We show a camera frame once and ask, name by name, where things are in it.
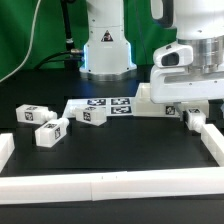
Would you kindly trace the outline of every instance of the green wall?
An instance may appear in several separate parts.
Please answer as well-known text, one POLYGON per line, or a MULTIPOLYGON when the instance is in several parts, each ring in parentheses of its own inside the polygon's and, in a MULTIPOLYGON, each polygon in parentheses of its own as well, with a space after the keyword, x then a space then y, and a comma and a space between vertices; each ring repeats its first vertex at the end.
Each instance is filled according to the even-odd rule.
MULTIPOLYGON (((138 24, 147 52, 147 64, 153 64, 155 49, 175 40, 175 30, 164 30, 153 23, 150 0, 136 0, 139 22, 136 19, 135 0, 124 0, 125 35, 132 44, 133 61, 146 64, 138 24)), ((29 46, 32 19, 37 0, 2 0, 0 7, 0 78, 14 70, 23 61, 29 46)), ((69 4, 72 33, 77 48, 88 40, 86 1, 69 4)), ((33 50, 23 69, 33 68, 45 57, 65 50, 64 26, 60 0, 42 0, 35 30, 33 50)), ((45 68, 63 67, 49 63, 45 68)))

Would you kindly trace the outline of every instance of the foam block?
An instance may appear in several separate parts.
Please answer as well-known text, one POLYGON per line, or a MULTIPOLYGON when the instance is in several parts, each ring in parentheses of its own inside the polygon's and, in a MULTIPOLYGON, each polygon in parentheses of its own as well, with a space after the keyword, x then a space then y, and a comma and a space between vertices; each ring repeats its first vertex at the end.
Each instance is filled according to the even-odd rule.
MULTIPOLYGON (((134 116, 144 117, 179 117, 178 111, 173 103, 153 103, 150 96, 150 83, 139 83, 136 96, 133 100, 133 114, 134 116)), ((193 101, 181 102, 179 109, 186 111, 189 108, 197 107, 209 117, 209 103, 208 101, 193 101)))
POLYGON ((50 120, 42 127, 35 131, 37 146, 51 148, 66 134, 66 128, 69 124, 67 118, 60 118, 58 120, 50 120))
POLYGON ((43 124, 51 119, 57 119, 57 113, 48 111, 48 107, 24 104, 16 108, 18 122, 43 124))
POLYGON ((206 115, 198 108, 190 108, 186 110, 186 124, 189 130, 201 133, 202 126, 205 124, 206 115))
POLYGON ((82 105, 75 108, 76 120, 99 126, 107 121, 106 109, 82 105))
POLYGON ((0 204, 224 193, 224 168, 1 178, 0 204))
POLYGON ((219 166, 224 166, 224 137, 213 124, 202 127, 201 140, 219 166))

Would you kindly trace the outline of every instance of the white cube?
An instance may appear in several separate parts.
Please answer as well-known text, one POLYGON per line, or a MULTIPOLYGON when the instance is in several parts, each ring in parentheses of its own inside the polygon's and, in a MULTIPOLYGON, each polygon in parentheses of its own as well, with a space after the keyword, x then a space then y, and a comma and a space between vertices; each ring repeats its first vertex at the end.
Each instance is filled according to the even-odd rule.
POLYGON ((49 111, 48 107, 24 104, 16 108, 18 122, 43 124, 51 119, 57 119, 57 113, 49 111))
POLYGON ((1 134, 0 135, 0 172, 7 163, 15 148, 12 134, 1 134))
POLYGON ((206 121, 206 115, 198 108, 187 109, 186 114, 186 124, 189 130, 201 133, 202 125, 204 125, 206 121))
POLYGON ((106 108, 82 105, 75 108, 76 120, 99 126, 107 121, 106 108))
POLYGON ((66 134, 69 125, 67 118, 50 120, 35 131, 37 146, 51 148, 55 143, 62 139, 66 134))

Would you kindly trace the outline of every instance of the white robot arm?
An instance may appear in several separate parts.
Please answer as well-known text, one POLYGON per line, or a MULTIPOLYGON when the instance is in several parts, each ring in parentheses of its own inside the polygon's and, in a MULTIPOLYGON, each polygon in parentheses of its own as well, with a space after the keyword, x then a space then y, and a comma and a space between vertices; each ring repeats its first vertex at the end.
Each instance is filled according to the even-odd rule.
POLYGON ((151 0, 152 16, 177 28, 177 40, 154 53, 155 103, 224 98, 224 1, 151 0))
POLYGON ((89 40, 84 46, 83 78, 115 81, 135 75, 131 45, 124 36, 123 0, 86 0, 89 40))

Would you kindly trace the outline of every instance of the black table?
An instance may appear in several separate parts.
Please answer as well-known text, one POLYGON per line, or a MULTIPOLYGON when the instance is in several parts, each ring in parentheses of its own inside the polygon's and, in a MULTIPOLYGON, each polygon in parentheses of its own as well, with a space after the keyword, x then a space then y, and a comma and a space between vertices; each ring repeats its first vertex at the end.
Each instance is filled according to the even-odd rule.
MULTIPOLYGON (((82 80, 64 70, 22 71, 0 84, 0 133, 15 151, 1 177, 214 167, 217 163, 179 119, 108 117, 99 126, 69 119, 68 134, 51 149, 37 147, 39 125, 18 123, 22 104, 48 106, 61 117, 68 99, 134 97, 150 68, 119 82, 82 80)), ((97 202, 1 205, 0 223, 222 223, 223 195, 97 202)))

